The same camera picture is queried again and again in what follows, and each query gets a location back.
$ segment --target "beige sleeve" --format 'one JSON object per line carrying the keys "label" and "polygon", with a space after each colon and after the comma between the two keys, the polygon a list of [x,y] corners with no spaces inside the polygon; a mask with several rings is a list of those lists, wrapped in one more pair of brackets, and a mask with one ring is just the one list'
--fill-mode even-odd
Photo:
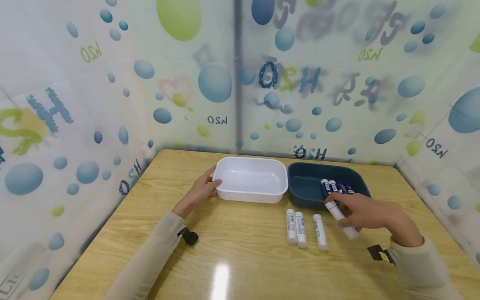
{"label": "beige sleeve", "polygon": [[163,215],[137,253],[118,275],[104,300],[144,300],[168,258],[178,246],[185,220],[172,212]]}
{"label": "beige sleeve", "polygon": [[388,252],[396,263],[398,277],[411,299],[463,299],[450,279],[448,267],[431,240],[407,248],[390,239]]}

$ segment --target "white glue stick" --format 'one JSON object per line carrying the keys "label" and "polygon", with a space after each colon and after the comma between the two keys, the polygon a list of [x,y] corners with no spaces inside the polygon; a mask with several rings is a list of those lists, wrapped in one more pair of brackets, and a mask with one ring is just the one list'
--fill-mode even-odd
{"label": "white glue stick", "polygon": [[287,243],[289,245],[297,244],[297,230],[295,227],[295,211],[287,209]]}
{"label": "white glue stick", "polygon": [[[340,211],[340,208],[338,208],[335,202],[330,201],[329,203],[326,203],[325,206],[326,208],[328,208],[328,210],[330,211],[332,216],[335,218],[335,220],[340,221],[341,219],[345,219],[345,216]],[[353,227],[345,227],[343,228],[343,231],[347,234],[348,238],[351,240],[354,240],[359,237],[359,233]]]}
{"label": "white glue stick", "polygon": [[305,235],[305,223],[303,213],[295,213],[295,227],[297,228],[297,245],[300,249],[307,248],[307,236]]}
{"label": "white glue stick", "polygon": [[325,235],[324,224],[322,222],[322,216],[315,214],[313,215],[313,225],[315,226],[315,235],[317,236],[317,246],[318,250],[327,252],[328,243],[327,236]]}

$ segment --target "black clip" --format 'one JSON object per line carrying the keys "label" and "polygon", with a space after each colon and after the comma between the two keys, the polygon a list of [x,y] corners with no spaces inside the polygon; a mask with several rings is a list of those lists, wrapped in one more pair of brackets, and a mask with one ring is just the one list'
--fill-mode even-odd
{"label": "black clip", "polygon": [[193,246],[198,241],[198,234],[196,232],[188,230],[188,228],[186,227],[180,230],[180,232],[177,234],[177,236],[180,235],[185,240],[185,243],[187,243],[187,245],[189,246]]}

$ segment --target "white plastic bin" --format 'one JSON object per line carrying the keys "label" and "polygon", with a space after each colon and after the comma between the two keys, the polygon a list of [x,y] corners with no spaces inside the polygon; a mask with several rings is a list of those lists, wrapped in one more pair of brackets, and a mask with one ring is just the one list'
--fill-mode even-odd
{"label": "white plastic bin", "polygon": [[216,165],[213,179],[224,200],[277,203],[288,189],[287,168],[275,159],[225,157]]}

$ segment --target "hand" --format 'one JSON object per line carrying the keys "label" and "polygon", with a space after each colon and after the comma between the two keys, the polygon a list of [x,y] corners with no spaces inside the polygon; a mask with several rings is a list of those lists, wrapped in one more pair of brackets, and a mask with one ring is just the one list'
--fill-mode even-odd
{"label": "hand", "polygon": [[222,184],[222,180],[217,179],[212,181],[210,174],[215,171],[215,168],[216,165],[205,171],[205,173],[193,183],[185,196],[172,209],[174,214],[185,219],[202,200],[208,197],[217,197],[216,192],[213,190]]}
{"label": "hand", "polygon": [[423,244],[415,222],[401,209],[375,201],[362,194],[332,193],[325,199],[325,203],[337,200],[345,219],[338,222],[340,227],[387,228],[394,241],[404,247],[419,247]]}

